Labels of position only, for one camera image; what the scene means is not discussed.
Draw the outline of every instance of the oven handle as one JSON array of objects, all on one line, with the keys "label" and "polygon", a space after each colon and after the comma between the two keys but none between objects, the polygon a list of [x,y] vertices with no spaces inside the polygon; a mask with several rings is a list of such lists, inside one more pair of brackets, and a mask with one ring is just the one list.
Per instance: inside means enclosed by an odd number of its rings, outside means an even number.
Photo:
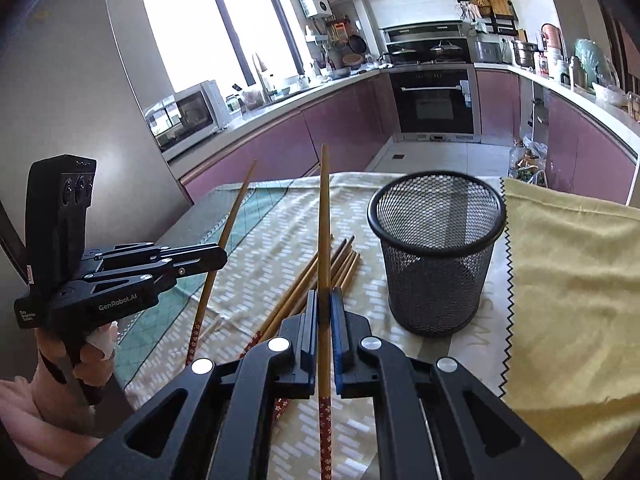
[{"label": "oven handle", "polygon": [[416,88],[405,88],[401,86],[400,89],[403,92],[417,92],[421,90],[462,90],[462,86],[418,86]]}]

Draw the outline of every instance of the tiled floor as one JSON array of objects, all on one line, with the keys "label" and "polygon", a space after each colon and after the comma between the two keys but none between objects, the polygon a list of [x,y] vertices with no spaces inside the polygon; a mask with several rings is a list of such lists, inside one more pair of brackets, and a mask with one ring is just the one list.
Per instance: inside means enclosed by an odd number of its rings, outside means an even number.
[{"label": "tiled floor", "polygon": [[463,142],[394,142],[371,171],[414,173],[428,170],[461,171],[473,176],[506,176],[509,148]]}]

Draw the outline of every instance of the bundle of chopsticks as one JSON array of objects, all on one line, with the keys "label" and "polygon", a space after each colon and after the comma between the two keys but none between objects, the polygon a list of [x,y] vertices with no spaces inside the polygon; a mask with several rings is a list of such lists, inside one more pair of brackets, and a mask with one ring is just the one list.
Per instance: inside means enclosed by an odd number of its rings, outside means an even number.
[{"label": "bundle of chopsticks", "polygon": [[[340,287],[343,292],[353,281],[358,269],[360,255],[353,250],[354,237],[342,240],[338,248],[331,251],[330,208],[329,208],[329,153],[328,146],[323,144],[320,157],[320,201],[318,219],[318,251],[306,264],[300,275],[294,280],[286,293],[276,304],[267,319],[244,348],[239,358],[255,345],[274,337],[280,330],[283,319],[296,316],[306,309],[308,292],[318,292],[318,413],[320,433],[320,469],[322,480],[330,480],[332,476],[331,460],[331,332],[330,332],[330,291],[333,287]],[[238,215],[242,197],[244,196],[252,170],[256,164],[254,160],[242,183],[234,205],[229,213],[226,224],[220,236],[219,245],[225,248],[231,234],[234,221]],[[187,350],[186,366],[194,359],[200,328],[204,320],[206,306],[216,278],[216,272],[207,275],[203,291],[196,311],[191,338]],[[274,417],[280,418],[287,407],[289,399],[278,399],[274,408]]]},{"label": "bundle of chopsticks", "polygon": [[[360,255],[352,248],[353,240],[353,236],[348,240],[346,238],[342,240],[331,257],[332,286],[339,286],[343,291],[347,290],[353,281],[360,260]],[[243,357],[258,343],[274,337],[278,333],[283,319],[300,314],[306,309],[307,293],[318,287],[317,267],[318,253],[316,252],[283,297],[280,298],[239,357]]]}]

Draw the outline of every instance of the white countertop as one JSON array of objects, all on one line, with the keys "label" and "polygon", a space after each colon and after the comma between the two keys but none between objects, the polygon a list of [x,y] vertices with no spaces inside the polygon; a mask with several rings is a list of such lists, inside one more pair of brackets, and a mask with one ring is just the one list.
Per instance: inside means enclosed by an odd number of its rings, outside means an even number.
[{"label": "white countertop", "polygon": [[249,112],[244,118],[235,118],[226,130],[203,140],[180,156],[169,161],[169,168],[174,174],[174,177],[180,179],[215,153],[237,142],[261,126],[324,95],[335,92],[350,84],[363,81],[379,73],[380,70],[371,70],[366,74],[352,75],[336,81],[329,81],[307,92],[296,95],[291,99],[261,108],[255,112]]},{"label": "white countertop", "polygon": [[571,91],[566,85],[517,66],[497,63],[474,63],[474,66],[491,70],[507,70],[521,77],[526,77],[540,86],[549,88],[606,126],[620,140],[640,155],[640,123],[633,120],[624,110],[597,100],[595,95],[589,94],[581,88]]},{"label": "white countertop", "polygon": [[[585,92],[582,89],[571,91],[568,86],[559,84],[553,79],[536,75],[533,72],[523,70],[509,64],[497,63],[474,63],[479,69],[489,70],[505,70],[513,72],[519,76],[525,77],[533,82],[549,88],[563,98],[580,108],[585,114],[593,117],[601,124],[606,126],[613,134],[618,136],[620,140],[625,142],[632,150],[640,155],[640,124],[635,122],[629,114],[612,105],[600,102],[594,95]],[[330,81],[316,88],[313,88],[300,95],[292,97],[281,103],[276,103],[256,110],[253,114],[250,112],[245,118],[236,118],[229,127],[222,132],[203,140],[190,150],[184,152],[181,156],[169,162],[172,173],[178,179],[189,173],[197,165],[203,163],[215,153],[226,148],[228,145],[237,142],[252,131],[264,126],[265,124],[276,120],[278,117],[296,110],[311,101],[321,98],[331,92],[335,92],[345,86],[363,81],[373,77],[381,72],[381,70],[371,70],[366,74],[353,75],[344,79]]]}]

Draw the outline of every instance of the black wire mesh cup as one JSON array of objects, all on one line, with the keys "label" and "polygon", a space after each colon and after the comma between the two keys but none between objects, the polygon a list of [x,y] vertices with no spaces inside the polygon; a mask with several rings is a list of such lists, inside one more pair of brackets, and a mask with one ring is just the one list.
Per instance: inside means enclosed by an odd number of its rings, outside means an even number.
[{"label": "black wire mesh cup", "polygon": [[430,337],[469,323],[506,222],[500,195],[463,173],[423,171],[378,190],[367,219],[382,245],[396,321]]}]

